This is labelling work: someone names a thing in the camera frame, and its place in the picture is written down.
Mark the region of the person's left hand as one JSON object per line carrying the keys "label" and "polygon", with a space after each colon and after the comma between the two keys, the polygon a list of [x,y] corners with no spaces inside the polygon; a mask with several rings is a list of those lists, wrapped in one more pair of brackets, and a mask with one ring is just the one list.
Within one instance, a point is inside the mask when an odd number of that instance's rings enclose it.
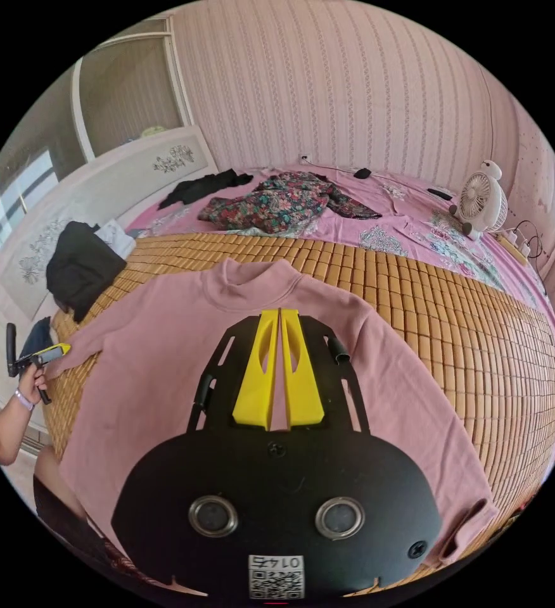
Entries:
{"label": "person's left hand", "polygon": [[42,401],[41,392],[47,390],[45,368],[30,364],[22,374],[18,385],[18,391],[22,398],[35,407]]}

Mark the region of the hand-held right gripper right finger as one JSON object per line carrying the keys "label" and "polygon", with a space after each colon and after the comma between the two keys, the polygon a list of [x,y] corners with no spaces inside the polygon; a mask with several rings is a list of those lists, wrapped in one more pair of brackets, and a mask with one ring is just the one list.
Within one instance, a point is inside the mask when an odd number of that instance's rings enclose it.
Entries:
{"label": "hand-held right gripper right finger", "polygon": [[324,419],[311,357],[297,310],[281,309],[284,395],[291,428],[315,426]]}

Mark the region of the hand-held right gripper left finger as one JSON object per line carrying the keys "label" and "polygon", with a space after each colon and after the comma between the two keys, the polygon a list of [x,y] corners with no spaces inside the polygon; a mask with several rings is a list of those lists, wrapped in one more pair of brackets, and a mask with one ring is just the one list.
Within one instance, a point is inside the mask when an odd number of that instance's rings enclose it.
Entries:
{"label": "hand-held right gripper left finger", "polygon": [[272,419],[278,342],[278,310],[257,317],[250,356],[233,409],[235,423],[268,431]]}

